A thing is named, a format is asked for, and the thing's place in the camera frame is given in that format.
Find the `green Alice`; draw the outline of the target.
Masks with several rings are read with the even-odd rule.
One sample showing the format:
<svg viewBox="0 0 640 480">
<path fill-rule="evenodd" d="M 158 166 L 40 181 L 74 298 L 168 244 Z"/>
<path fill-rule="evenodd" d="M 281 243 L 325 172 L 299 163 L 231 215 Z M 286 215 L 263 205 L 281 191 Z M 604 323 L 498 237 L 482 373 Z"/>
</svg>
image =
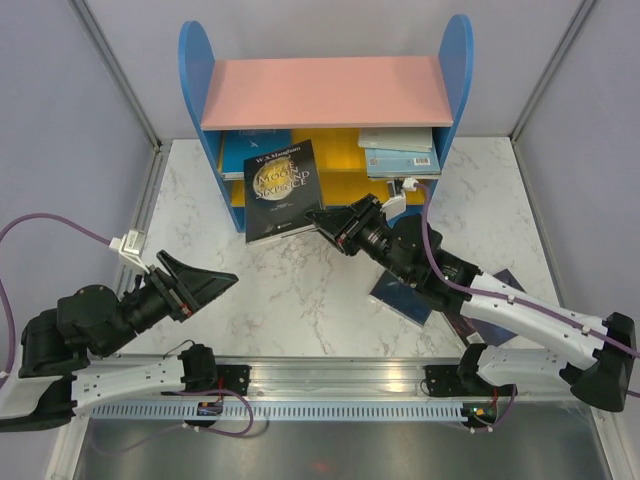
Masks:
<svg viewBox="0 0 640 480">
<path fill-rule="evenodd" d="M 392 176 L 368 176 L 370 181 L 404 181 L 407 178 L 415 179 L 417 181 L 436 181 L 441 178 L 441 175 L 392 175 Z"/>
</svg>

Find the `black Moon and Sixpence book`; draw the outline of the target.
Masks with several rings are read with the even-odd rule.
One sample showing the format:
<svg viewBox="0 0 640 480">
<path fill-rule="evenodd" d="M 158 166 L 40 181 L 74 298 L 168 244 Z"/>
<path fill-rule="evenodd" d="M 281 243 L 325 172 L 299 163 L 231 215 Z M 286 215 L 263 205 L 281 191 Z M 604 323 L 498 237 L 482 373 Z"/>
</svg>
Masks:
<svg viewBox="0 0 640 480">
<path fill-rule="evenodd" d="M 309 211 L 324 201 L 312 142 L 244 161 L 245 242 L 258 245 L 311 231 Z"/>
</svg>

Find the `light blue book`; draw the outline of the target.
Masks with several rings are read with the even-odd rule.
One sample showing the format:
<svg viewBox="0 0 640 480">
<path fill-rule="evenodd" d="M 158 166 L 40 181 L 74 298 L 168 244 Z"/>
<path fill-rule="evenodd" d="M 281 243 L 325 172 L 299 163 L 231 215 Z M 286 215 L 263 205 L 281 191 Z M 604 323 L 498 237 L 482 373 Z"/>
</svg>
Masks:
<svg viewBox="0 0 640 480">
<path fill-rule="evenodd" d="M 441 174 L 441 167 L 434 150 L 414 152 L 366 148 L 366 171 L 370 178 L 434 179 Z"/>
</svg>

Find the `navy blue book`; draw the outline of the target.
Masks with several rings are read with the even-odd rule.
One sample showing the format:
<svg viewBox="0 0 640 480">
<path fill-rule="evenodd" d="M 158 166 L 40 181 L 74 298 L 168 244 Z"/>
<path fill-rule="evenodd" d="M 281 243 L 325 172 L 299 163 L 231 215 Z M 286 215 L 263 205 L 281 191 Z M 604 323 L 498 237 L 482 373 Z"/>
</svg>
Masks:
<svg viewBox="0 0 640 480">
<path fill-rule="evenodd" d="M 418 292 L 389 272 L 381 275 L 369 297 L 420 328 L 424 327 L 432 312 Z"/>
</svg>

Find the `pale grey Gatsby book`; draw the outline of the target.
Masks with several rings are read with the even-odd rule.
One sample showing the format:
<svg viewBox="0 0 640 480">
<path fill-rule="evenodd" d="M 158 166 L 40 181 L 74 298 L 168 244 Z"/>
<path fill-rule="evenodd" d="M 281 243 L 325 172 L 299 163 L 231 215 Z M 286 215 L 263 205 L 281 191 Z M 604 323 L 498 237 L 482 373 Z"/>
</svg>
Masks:
<svg viewBox="0 0 640 480">
<path fill-rule="evenodd" d="M 361 129 L 358 146 L 385 150 L 430 152 L 433 134 L 430 127 L 389 127 Z"/>
</svg>

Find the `bright blue book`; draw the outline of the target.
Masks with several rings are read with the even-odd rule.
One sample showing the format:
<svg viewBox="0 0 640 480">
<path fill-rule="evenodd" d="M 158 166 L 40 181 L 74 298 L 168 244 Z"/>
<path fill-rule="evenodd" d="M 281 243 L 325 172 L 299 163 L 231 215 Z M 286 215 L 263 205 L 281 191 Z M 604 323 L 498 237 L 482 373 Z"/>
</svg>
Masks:
<svg viewBox="0 0 640 480">
<path fill-rule="evenodd" d="M 238 180 L 244 176 L 244 161 L 284 148 L 292 143 L 292 133 L 286 129 L 229 130 L 224 133 L 221 165 L 223 180 Z"/>
</svg>

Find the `dark purple blue book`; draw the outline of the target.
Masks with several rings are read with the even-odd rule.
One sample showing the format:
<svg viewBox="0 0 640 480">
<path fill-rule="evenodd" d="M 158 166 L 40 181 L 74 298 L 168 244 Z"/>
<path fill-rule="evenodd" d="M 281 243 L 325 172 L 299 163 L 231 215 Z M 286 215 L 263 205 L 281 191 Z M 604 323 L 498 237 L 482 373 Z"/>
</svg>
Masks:
<svg viewBox="0 0 640 480">
<path fill-rule="evenodd" d="M 498 347 L 516 336 L 502 327 L 460 314 L 445 312 L 443 316 L 465 346 L 481 343 Z"/>
</svg>

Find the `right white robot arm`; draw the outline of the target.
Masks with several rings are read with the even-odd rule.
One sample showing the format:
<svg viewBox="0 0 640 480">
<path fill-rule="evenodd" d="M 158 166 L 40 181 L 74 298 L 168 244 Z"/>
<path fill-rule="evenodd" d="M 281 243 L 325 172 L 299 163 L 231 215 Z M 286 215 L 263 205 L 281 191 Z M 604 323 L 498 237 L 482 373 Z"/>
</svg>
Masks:
<svg viewBox="0 0 640 480">
<path fill-rule="evenodd" d="M 550 377 L 589 406 L 622 411 L 633 394 L 629 383 L 639 357 L 634 320 L 618 312 L 602 318 L 550 306 L 505 284 L 443 249 L 428 213 L 424 206 L 390 225 L 382 203 L 368 194 L 305 216 L 342 254 L 365 252 L 431 310 L 475 318 L 538 344 L 522 359 L 486 345 L 469 347 L 456 370 L 464 391 L 517 385 L 526 375 Z"/>
</svg>

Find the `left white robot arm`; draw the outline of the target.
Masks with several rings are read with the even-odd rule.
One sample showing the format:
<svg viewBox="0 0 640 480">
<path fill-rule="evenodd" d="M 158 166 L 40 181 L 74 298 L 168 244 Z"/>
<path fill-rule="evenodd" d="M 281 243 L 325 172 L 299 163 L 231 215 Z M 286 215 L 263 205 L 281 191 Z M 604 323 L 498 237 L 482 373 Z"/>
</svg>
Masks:
<svg viewBox="0 0 640 480">
<path fill-rule="evenodd" d="M 160 251 L 159 267 L 117 296 L 104 285 L 80 288 L 32 318 L 19 342 L 18 370 L 1 389 L 1 430 L 42 431 L 68 424 L 94 407 L 137 395 L 218 385 L 212 348 L 195 343 L 138 367 L 107 370 L 105 360 L 169 318 L 184 322 L 233 287 L 232 273 L 188 266 Z"/>
</svg>

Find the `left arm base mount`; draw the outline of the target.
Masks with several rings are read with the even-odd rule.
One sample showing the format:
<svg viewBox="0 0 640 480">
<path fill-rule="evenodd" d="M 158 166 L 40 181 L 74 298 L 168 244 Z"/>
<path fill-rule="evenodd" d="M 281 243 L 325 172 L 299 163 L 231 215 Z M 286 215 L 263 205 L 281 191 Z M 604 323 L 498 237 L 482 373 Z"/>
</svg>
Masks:
<svg viewBox="0 0 640 480">
<path fill-rule="evenodd" d="M 230 390 L 245 396 L 250 383 L 250 370 L 249 365 L 219 365 L 217 379 L 209 386 L 209 390 Z M 197 414 L 203 417 L 221 415 L 223 407 L 228 403 L 227 395 L 209 393 L 207 397 L 212 399 L 200 401 L 197 406 Z"/>
</svg>

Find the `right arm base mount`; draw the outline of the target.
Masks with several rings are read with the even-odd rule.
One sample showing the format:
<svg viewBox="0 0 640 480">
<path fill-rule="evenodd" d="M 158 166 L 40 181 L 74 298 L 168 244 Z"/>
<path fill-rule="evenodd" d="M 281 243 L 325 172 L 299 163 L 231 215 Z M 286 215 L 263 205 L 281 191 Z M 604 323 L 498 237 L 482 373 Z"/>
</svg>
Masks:
<svg viewBox="0 0 640 480">
<path fill-rule="evenodd" d="M 427 365 L 420 391 L 435 399 L 462 401 L 461 425 L 470 433 L 489 433 L 504 421 L 510 412 L 518 390 L 514 384 L 493 386 L 482 379 L 462 379 L 457 365 Z"/>
</svg>

